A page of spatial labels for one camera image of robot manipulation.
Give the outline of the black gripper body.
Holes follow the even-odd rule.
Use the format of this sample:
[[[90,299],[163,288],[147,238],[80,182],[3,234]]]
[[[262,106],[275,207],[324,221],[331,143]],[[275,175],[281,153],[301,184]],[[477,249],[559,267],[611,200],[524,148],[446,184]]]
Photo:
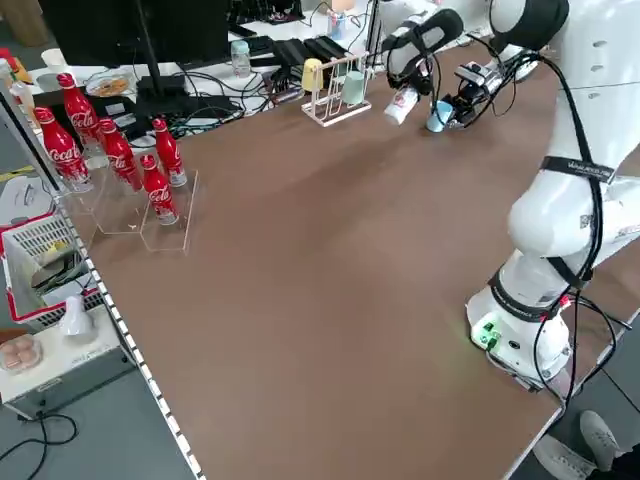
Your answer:
[[[484,87],[477,85],[465,85],[461,87],[454,97],[457,113],[473,113],[475,107],[487,100],[489,94]]]
[[[412,87],[419,96],[429,96],[432,94],[433,66],[429,57],[420,54],[413,55],[408,61],[405,70],[406,84]]]

